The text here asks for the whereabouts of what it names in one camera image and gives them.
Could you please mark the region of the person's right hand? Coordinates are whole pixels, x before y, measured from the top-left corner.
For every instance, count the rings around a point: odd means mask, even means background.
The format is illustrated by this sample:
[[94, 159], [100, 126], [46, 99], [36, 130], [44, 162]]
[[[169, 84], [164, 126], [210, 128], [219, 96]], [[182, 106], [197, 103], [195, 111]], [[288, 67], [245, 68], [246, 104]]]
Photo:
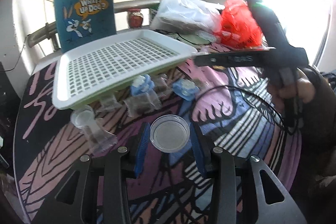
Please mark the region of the person's right hand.
[[298, 80], [295, 84], [277, 88], [268, 84], [267, 91], [272, 96], [272, 102], [278, 111], [284, 110], [285, 100], [299, 97], [303, 103], [309, 103], [315, 96], [315, 87], [308, 79], [307, 75], [300, 69], [297, 69]]

